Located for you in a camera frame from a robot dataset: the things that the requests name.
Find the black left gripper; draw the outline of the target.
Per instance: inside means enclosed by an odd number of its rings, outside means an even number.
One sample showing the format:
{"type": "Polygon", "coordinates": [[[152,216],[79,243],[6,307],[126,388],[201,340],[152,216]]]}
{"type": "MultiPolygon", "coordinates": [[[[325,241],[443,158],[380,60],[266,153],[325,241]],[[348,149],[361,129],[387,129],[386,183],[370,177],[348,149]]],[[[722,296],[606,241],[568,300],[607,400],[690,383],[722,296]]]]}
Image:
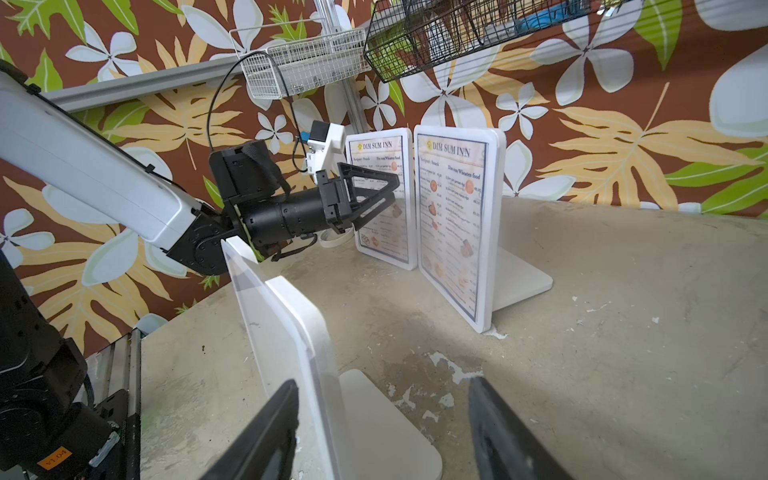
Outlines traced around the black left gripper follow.
{"type": "Polygon", "coordinates": [[[361,230],[391,206],[400,186],[396,173],[387,173],[349,163],[338,163],[340,176],[319,175],[314,189],[290,193],[283,199],[273,194],[278,182],[263,174],[247,174],[239,182],[240,220],[253,246],[278,246],[303,235],[334,229],[361,230]],[[356,180],[370,180],[372,187],[356,180]]]}

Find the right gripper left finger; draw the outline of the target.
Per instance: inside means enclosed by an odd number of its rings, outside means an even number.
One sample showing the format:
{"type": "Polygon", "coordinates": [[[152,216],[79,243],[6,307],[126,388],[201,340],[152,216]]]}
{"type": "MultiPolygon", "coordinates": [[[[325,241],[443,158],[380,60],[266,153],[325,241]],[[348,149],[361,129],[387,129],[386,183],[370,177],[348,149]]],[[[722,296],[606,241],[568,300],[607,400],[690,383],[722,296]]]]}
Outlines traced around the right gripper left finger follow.
{"type": "Polygon", "coordinates": [[[201,479],[290,479],[298,427],[299,387],[291,379],[278,388],[201,479]]]}

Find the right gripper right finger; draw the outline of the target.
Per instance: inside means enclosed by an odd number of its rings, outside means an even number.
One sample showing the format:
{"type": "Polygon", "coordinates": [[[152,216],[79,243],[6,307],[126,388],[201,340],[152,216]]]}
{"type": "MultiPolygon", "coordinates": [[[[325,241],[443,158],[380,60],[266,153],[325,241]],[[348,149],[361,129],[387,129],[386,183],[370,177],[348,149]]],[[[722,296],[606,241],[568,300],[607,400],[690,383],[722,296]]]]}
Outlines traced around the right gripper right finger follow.
{"type": "Polygon", "coordinates": [[[470,381],[468,401],[474,456],[481,479],[571,477],[486,378],[470,381]]]}

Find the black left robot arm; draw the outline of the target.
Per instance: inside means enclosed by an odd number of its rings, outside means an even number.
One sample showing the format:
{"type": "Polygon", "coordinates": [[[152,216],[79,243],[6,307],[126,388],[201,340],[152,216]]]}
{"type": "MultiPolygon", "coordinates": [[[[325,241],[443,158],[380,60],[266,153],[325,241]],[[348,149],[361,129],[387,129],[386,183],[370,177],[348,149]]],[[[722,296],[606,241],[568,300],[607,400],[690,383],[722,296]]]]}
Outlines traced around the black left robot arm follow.
{"type": "Polygon", "coordinates": [[[221,243],[238,237],[272,259],[282,244],[367,224],[394,199],[341,166],[337,178],[296,191],[263,141],[225,142],[210,165],[222,196],[215,210],[156,165],[142,163],[45,98],[10,63],[1,66],[1,155],[45,188],[17,185],[27,206],[4,220],[1,251],[1,465],[44,479],[72,478],[111,450],[114,431],[78,403],[87,330],[114,335],[100,314],[137,320],[142,290],[158,295],[164,260],[205,276],[225,271],[221,243]]]}

